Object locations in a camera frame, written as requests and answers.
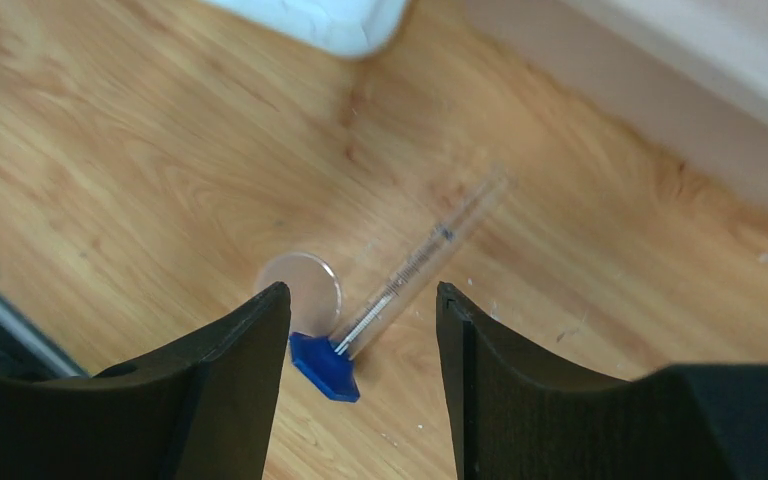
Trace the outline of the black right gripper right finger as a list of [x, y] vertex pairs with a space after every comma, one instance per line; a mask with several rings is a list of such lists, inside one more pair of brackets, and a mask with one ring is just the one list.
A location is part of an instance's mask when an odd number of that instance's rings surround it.
[[620, 380], [493, 319], [454, 285], [436, 336], [461, 479], [768, 479], [768, 364]]

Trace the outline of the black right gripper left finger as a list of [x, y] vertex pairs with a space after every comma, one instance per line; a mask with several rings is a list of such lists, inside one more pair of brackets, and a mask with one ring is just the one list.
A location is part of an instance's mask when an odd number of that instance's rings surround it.
[[96, 376], [0, 377], [0, 479], [259, 479], [290, 291], [276, 282]]

